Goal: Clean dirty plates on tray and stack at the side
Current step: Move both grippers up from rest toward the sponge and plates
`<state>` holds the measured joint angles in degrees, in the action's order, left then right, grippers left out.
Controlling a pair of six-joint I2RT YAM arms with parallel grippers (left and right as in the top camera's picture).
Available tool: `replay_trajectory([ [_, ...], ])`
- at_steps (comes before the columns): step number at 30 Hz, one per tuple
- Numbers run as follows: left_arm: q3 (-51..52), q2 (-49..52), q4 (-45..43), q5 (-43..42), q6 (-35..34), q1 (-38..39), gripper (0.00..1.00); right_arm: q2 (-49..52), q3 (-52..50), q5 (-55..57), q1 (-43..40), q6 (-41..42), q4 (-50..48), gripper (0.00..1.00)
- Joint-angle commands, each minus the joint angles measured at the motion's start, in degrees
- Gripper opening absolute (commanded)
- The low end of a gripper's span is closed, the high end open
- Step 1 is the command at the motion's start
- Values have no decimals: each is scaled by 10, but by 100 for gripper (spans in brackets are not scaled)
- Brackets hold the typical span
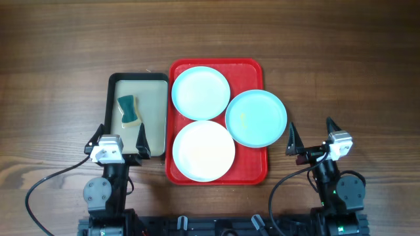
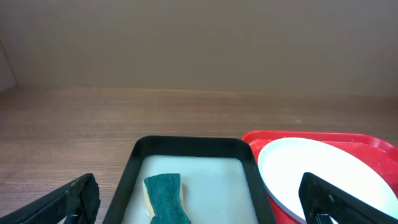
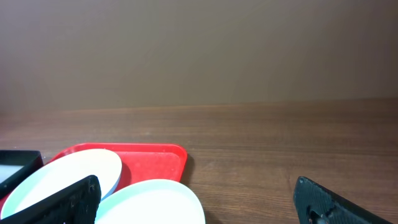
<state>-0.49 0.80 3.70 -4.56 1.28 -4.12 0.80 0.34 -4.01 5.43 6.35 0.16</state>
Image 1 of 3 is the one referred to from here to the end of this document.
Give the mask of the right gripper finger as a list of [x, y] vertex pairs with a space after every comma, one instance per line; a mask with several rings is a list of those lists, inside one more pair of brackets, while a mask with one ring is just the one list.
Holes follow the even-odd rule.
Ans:
[[293, 122], [289, 124], [289, 140], [285, 151], [286, 155], [298, 155], [304, 152], [304, 145], [297, 132], [297, 129]]
[[327, 133], [328, 134], [330, 134], [332, 132], [341, 131], [341, 128], [334, 122], [334, 120], [331, 117], [327, 117], [326, 127], [327, 127]]

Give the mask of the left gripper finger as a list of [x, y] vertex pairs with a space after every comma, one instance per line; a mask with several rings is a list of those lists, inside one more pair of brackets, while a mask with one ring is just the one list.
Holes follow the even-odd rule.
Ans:
[[87, 142], [87, 147], [96, 146], [100, 137], [104, 134], [104, 125], [100, 124], [91, 139]]
[[138, 150], [138, 154], [140, 157], [151, 157], [150, 148], [148, 145], [148, 141], [146, 138], [146, 131], [144, 123], [140, 124], [137, 141], [136, 141], [136, 148]]

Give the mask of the green and yellow sponge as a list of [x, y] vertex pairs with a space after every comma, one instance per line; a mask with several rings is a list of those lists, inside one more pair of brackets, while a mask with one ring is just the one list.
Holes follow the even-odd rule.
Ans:
[[139, 126], [142, 123], [137, 107], [137, 99], [134, 95], [119, 97], [117, 102], [122, 114], [121, 123], [123, 128]]

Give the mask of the pale green plate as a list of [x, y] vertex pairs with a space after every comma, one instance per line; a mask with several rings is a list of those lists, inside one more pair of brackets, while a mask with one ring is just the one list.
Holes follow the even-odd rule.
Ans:
[[276, 95], [266, 90], [247, 90], [229, 103], [225, 125], [237, 143], [263, 148], [276, 142], [284, 133], [287, 112]]

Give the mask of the light blue plate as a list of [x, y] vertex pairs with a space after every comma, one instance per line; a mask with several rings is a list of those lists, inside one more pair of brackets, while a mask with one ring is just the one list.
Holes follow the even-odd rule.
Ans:
[[219, 116], [226, 109], [230, 95], [230, 85], [226, 77], [207, 66], [185, 70], [175, 79], [171, 89], [176, 110], [195, 121]]

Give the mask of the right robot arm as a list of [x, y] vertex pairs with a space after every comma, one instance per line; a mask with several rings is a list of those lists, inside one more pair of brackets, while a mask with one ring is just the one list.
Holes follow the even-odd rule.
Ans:
[[296, 155], [297, 165], [310, 165], [307, 172], [311, 186], [320, 197], [321, 207], [308, 216], [292, 219], [296, 235], [369, 235], [367, 216], [362, 214], [366, 195], [366, 179], [353, 170], [340, 171], [337, 161], [347, 155], [353, 145], [352, 136], [328, 117], [328, 137], [319, 146], [305, 147], [295, 125], [289, 126], [286, 154]]

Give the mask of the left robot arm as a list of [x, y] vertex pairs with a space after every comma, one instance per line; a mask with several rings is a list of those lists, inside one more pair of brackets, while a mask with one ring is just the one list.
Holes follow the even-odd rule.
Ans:
[[121, 136], [105, 134], [103, 124], [88, 141], [84, 152], [92, 162], [103, 168], [103, 174], [101, 177], [89, 180], [83, 189], [89, 218], [79, 221], [78, 235], [149, 234], [135, 211], [125, 208], [129, 194], [127, 185], [132, 183], [129, 168], [139, 166], [142, 159], [151, 157], [143, 123], [139, 126], [136, 148], [138, 150], [136, 155], [124, 156]]

